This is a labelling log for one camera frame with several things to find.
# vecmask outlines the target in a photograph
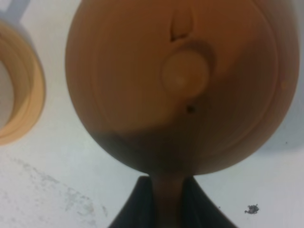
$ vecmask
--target white table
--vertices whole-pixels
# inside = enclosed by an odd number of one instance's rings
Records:
[[[45,71],[47,98],[35,127],[17,142],[0,147],[0,227],[107,227],[142,174],[101,149],[72,106],[65,79],[65,46],[80,0],[13,1],[15,5],[8,8],[10,0],[0,0],[0,9],[9,9],[0,18],[17,28],[36,50]],[[304,12],[304,1],[295,1],[297,10]],[[197,177],[240,228],[304,227],[301,63],[292,108],[269,142],[233,167]],[[258,204],[260,211],[245,214],[252,204]]]

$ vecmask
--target white surface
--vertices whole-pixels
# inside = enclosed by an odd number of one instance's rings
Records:
[[[13,24],[35,48],[45,71],[47,99],[32,131],[0,147],[0,227],[107,227],[140,173],[104,152],[71,104],[65,46],[80,0],[15,3],[8,6],[7,0],[0,0],[0,9],[8,11],[0,18]],[[303,0],[297,0],[297,9],[304,12]],[[302,68],[292,109],[262,149],[229,169],[197,177],[240,228],[304,227],[303,73]],[[245,214],[249,204],[259,204],[259,213]]]
[[[0,61],[0,130],[10,119],[14,106],[14,88],[10,75]]]

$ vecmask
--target orange ring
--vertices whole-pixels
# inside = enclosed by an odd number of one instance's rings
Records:
[[[0,61],[14,87],[14,107],[0,129],[0,145],[25,135],[37,122],[45,100],[43,70],[33,49],[10,26],[0,21]]]

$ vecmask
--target small hole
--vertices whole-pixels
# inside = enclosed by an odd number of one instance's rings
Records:
[[[189,114],[192,114],[192,113],[195,113],[195,112],[196,112],[196,109],[195,109],[194,106],[188,105],[188,106],[187,106],[187,112],[188,112]]]

